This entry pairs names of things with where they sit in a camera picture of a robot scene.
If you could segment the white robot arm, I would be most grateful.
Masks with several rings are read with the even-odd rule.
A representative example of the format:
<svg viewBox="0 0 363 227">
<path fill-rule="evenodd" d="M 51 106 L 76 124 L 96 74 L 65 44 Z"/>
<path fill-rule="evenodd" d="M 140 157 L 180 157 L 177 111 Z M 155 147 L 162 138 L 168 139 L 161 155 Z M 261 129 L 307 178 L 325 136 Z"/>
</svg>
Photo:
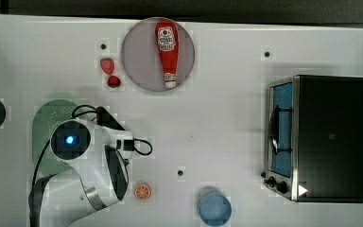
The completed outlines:
<svg viewBox="0 0 363 227">
<path fill-rule="evenodd" d="M 69 227 L 124 199 L 134 138 L 104 108 L 95 114 L 96 122 L 75 116 L 53 130 L 48 150 L 70 168 L 32 185 L 30 227 Z"/>
</svg>

